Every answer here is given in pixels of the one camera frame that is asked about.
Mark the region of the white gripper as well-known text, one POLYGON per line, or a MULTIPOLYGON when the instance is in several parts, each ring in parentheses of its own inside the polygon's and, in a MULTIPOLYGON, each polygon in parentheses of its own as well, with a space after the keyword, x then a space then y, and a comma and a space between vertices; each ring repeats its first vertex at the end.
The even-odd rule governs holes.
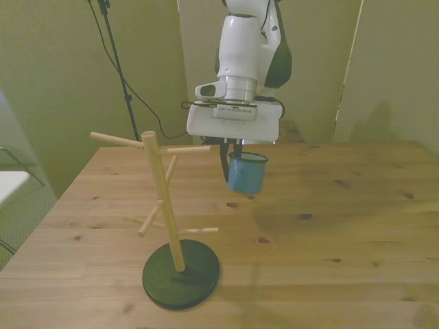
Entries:
MULTIPOLYGON (((245 143, 272 143, 279 137, 279 121, 283 107, 278 103, 257 102, 256 107, 217 105, 208 107, 197 102, 189 109, 187 132, 192 136, 230 138, 245 143)), ((220 162, 225 182, 228 182, 229 144, 221 143, 220 162)), ((234 144, 234 157, 240 158, 241 142, 234 144)))

